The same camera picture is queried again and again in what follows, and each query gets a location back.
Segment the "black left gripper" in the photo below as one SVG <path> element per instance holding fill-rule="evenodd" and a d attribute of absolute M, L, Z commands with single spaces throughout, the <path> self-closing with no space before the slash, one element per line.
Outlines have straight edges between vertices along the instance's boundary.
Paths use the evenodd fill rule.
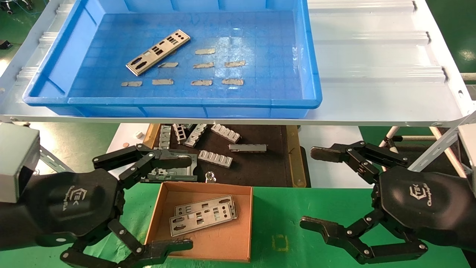
<path fill-rule="evenodd" d="M 117 219 L 124 202 L 120 182 L 103 169 L 33 176 L 18 202 L 1 203 L 0 248 L 73 243 L 61 261 L 74 268 L 144 268 L 164 263 L 172 252 L 193 248 L 190 239 L 141 244 Z M 109 232 L 131 250 L 128 257 L 116 263 L 84 253 L 87 244 Z"/>

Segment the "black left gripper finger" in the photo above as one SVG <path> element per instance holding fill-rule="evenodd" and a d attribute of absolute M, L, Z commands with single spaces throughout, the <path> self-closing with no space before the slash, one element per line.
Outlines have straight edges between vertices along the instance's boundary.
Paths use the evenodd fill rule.
<path fill-rule="evenodd" d="M 185 168 L 192 164 L 192 160 L 187 157 L 175 156 L 167 149 L 153 150 L 144 144 L 137 144 L 97 156 L 93 158 L 92 163 L 95 169 L 106 171 L 131 164 L 119 175 L 121 187 L 130 189 L 155 168 Z"/>

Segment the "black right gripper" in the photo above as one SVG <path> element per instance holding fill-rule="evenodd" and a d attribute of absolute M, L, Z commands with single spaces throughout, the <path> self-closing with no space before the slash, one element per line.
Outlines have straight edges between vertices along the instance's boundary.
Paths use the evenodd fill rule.
<path fill-rule="evenodd" d="M 394 167 L 379 175 L 382 225 L 434 245 L 475 251 L 475 196 L 465 178 Z"/>

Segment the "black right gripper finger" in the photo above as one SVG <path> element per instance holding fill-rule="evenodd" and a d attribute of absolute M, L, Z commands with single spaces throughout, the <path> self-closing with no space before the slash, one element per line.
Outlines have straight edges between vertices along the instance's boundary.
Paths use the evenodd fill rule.
<path fill-rule="evenodd" d="M 405 157 L 364 141 L 353 144 L 333 144 L 330 148 L 312 147 L 311 157 L 325 162 L 346 163 L 369 184 L 379 182 L 379 170 L 373 166 L 374 163 L 387 169 L 409 166 L 408 159 Z"/>
<path fill-rule="evenodd" d="M 381 209 L 374 209 L 348 227 L 336 222 L 304 216 L 300 227 L 320 233 L 325 244 L 342 248 L 359 264 L 379 264 L 398 261 L 413 261 L 423 256 L 427 245 L 419 240 L 412 231 L 396 230 L 393 232 L 403 243 L 369 246 L 361 237 L 378 224 L 388 222 L 387 214 Z"/>

